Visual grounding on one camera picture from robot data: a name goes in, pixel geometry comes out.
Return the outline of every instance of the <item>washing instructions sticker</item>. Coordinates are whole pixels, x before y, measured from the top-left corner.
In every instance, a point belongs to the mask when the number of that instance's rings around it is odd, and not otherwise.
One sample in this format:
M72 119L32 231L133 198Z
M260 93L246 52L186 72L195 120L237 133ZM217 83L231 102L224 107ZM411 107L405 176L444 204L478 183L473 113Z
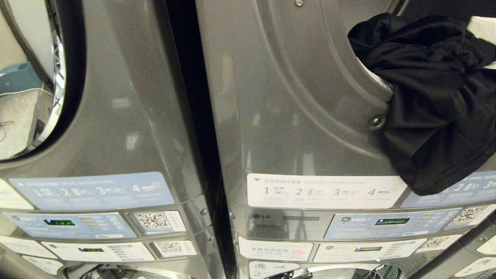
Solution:
M5 245L7 248L14 251L15 253L50 259L57 258L54 254L45 249L45 247L40 245L40 243L34 240L0 235L0 243Z
M121 209L174 203L160 172L11 178L10 182L35 206L44 210Z
M240 254L248 259L305 262L313 243L247 240L238 236Z
M335 214L324 238L368 239L436 233L461 210Z
M489 214L491 214L496 209L495 205L486 206L475 206L463 209L448 225L444 228L454 229L465 226L478 225L480 222L484 221Z
M61 262L54 261L54 260L49 260L49 259L42 259L42 258L37 258L37 257L31 257L31 256L22 256L25 260L28 262L36 265L39 267L41 270L44 272L57 275L57 271L59 268L63 266Z
M469 264L466 268L455 274L456 277L464 277L481 271L496 268L496 258L481 258Z
M320 244L314 262L349 263L404 258L412 255L427 239L391 242L338 242Z
M410 193L401 208L442 207L496 200L496 171L474 172L439 194Z
M0 208L3 209L34 209L12 186L0 178Z
M42 241L41 244L66 261L143 262L155 260L141 242L83 244Z
M477 248L477 252L486 255L496 255L496 235Z
M298 269L299 264L273 263L273 262L250 262L249 277L251 279L263 279L284 272Z
M463 234L438 236L428 239L417 252L444 250L457 241Z
M155 241L153 245L164 258L196 255L196 250L191 240Z
M133 213L145 234L186 231L181 214L177 210L140 211Z
M250 173L248 205L269 208L388 209L407 185L399 176Z
M63 239L135 238L119 213L30 214L3 212L32 237Z

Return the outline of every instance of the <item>stacked washer dryer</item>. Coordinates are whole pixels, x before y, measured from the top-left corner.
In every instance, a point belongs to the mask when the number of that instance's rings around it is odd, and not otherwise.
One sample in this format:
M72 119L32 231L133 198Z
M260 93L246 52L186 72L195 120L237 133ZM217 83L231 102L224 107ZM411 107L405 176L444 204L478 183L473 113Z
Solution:
M196 3L238 278L409 278L496 209L496 157L421 197L382 152L347 32L403 2Z
M72 105L0 162L2 278L225 278L165 3L55 6Z

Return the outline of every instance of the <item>qr code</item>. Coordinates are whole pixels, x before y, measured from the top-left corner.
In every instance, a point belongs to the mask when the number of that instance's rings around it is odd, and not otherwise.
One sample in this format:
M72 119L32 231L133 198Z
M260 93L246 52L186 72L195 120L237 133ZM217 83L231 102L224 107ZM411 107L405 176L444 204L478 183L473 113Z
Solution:
M171 227L163 213L136 213L136 217L145 228L168 229Z
M155 242L155 246L157 246L157 249L162 254L183 251L181 244L177 241L157 241Z
M467 208L462 210L450 223L461 224L470 223L477 215L484 211L486 207Z
M437 248L441 246L445 241L450 240L451 236L440 236L440 237L433 237L426 241L420 249L426 249L426 248Z

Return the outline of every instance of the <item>black cloth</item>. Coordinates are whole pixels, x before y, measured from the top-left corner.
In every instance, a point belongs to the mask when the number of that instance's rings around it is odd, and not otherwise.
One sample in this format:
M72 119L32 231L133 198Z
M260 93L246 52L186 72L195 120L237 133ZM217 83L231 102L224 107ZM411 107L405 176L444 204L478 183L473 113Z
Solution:
M393 85L383 139L417 195L443 191L496 151L496 70L479 68L483 57L466 25L381 14L348 34L362 63Z

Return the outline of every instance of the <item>digital display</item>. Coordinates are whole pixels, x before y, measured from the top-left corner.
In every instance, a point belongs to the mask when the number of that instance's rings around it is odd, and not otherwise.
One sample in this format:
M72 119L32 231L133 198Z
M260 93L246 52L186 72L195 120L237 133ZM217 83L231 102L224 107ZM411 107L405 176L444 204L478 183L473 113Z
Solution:
M379 219L375 223L376 225L397 225L406 224L410 218L400 218L400 219Z
M102 248L80 248L81 252L105 252Z
M71 220L43 220L50 226L76 226Z
M366 251L379 251L382 247L360 247L355 249L355 252L366 252Z

